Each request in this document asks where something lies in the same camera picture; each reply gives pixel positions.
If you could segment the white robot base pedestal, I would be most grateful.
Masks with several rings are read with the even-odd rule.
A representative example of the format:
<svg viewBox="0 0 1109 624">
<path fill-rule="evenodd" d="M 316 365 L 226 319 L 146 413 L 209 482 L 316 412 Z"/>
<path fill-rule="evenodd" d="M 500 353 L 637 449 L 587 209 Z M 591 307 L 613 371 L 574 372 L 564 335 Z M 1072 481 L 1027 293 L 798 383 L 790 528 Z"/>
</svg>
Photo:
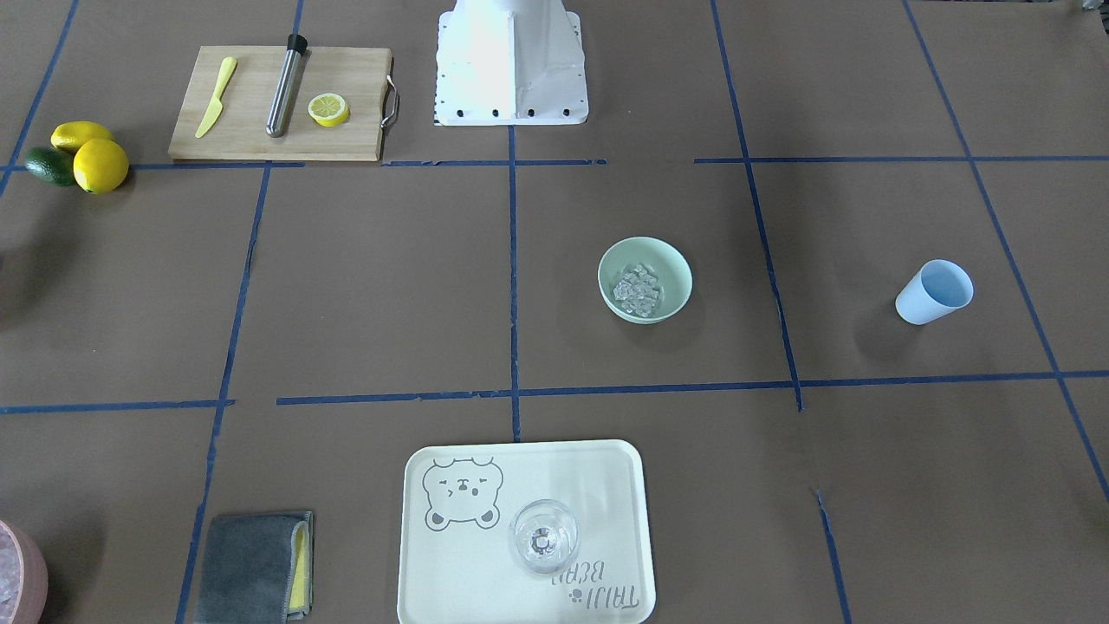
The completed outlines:
<svg viewBox="0 0 1109 624">
<path fill-rule="evenodd" d="M 573 126 L 589 119 L 581 21 L 561 1 L 457 1 L 439 16 L 437 35 L 437 126 Z"/>
</svg>

